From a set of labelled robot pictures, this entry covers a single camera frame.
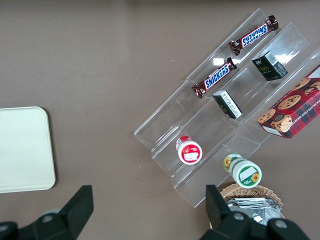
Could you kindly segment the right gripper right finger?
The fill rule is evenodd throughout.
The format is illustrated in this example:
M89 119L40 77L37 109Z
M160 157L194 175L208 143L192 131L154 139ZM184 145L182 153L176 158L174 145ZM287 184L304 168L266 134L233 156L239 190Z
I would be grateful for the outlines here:
M206 186L206 212L212 229L202 240L308 240L293 221L272 218L267 225L238 211L231 211L215 185Z

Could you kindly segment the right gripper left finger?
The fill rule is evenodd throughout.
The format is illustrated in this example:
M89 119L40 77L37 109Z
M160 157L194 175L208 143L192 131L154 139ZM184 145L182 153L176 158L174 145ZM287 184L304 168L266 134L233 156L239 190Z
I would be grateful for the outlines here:
M2 240L76 240L94 211L93 188L83 185L58 212L40 216L18 228L16 222L0 223Z

